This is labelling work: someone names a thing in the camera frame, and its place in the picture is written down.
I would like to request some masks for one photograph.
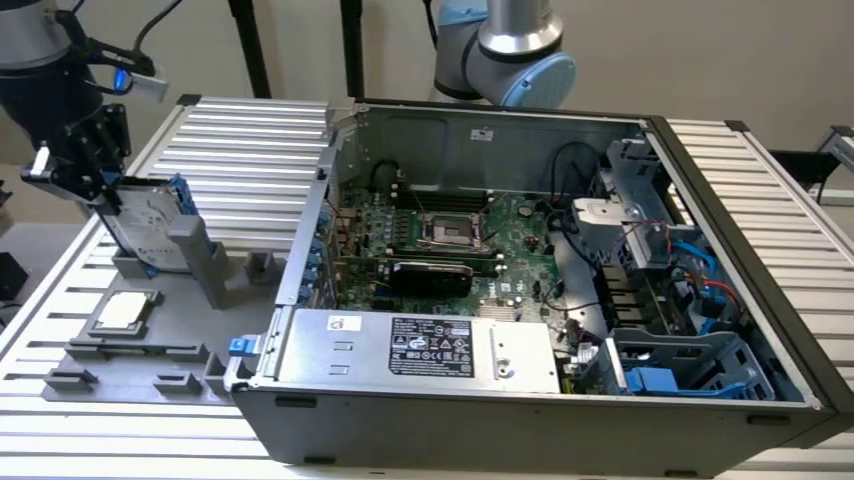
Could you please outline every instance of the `white wall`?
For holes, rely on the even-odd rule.
[[[60,0],[58,3],[70,6],[76,0]],[[140,28],[167,3],[167,0],[87,0],[80,20],[90,36],[130,48]],[[135,151],[142,149],[182,93],[252,94],[226,0],[184,0],[150,33],[143,50],[163,66],[171,82],[164,103],[154,103],[135,95],[120,99],[106,97],[108,102],[118,101],[128,106]],[[102,73],[112,74],[112,69],[103,67],[96,75],[100,77]],[[12,143],[12,148],[0,149],[0,163],[27,163],[32,153],[24,136],[2,114],[0,139]]]
[[[258,3],[276,93],[342,97],[338,1]],[[565,108],[741,119],[778,148],[809,148],[830,124],[854,123],[854,1],[551,3],[579,65]],[[423,99],[434,57],[422,1],[366,0],[365,43],[367,94]]]
[[[130,45],[166,3],[88,0],[86,28]],[[279,97],[345,97],[338,3],[256,0]],[[579,64],[566,108],[741,119],[780,148],[809,148],[828,125],[854,123],[854,1],[553,0],[553,7]],[[434,57],[421,0],[366,0],[365,49],[367,94],[423,99]],[[186,0],[146,51],[172,86],[163,105],[127,99],[136,150],[182,92],[251,94],[226,0]],[[14,131],[0,120],[0,163],[30,157]]]

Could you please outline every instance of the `power supply label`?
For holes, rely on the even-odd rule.
[[[475,376],[471,322],[430,318],[391,320],[389,370],[395,375]]]

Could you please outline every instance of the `sticker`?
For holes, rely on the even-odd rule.
[[[362,330],[362,317],[355,315],[330,315],[330,319],[326,322],[326,329],[358,332]]]
[[[495,132],[493,130],[479,130],[477,128],[473,128],[471,136],[469,138],[477,142],[491,142],[493,135],[495,135]]]
[[[475,376],[471,322],[467,320],[393,318],[390,350],[389,370],[395,375]]]

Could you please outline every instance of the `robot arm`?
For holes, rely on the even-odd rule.
[[[555,108],[575,82],[549,0],[447,0],[439,13],[434,100],[486,98]]]
[[[46,0],[0,4],[0,105],[39,152],[22,178],[111,210],[131,145],[124,106],[106,105],[104,93],[124,95],[132,83],[99,85],[90,65],[155,74],[139,47],[124,50],[90,38],[74,12],[50,9]]]

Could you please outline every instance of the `black pole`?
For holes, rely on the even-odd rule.
[[[258,35],[258,23],[255,23],[255,4],[252,0],[228,0],[231,16],[238,24],[240,47],[246,59],[246,69],[252,84],[255,98],[272,98],[270,91],[270,78],[267,77],[267,64],[264,63],[264,50],[262,39]]]
[[[362,0],[341,0],[345,37],[345,68],[347,96],[365,97],[365,67],[362,64]]]

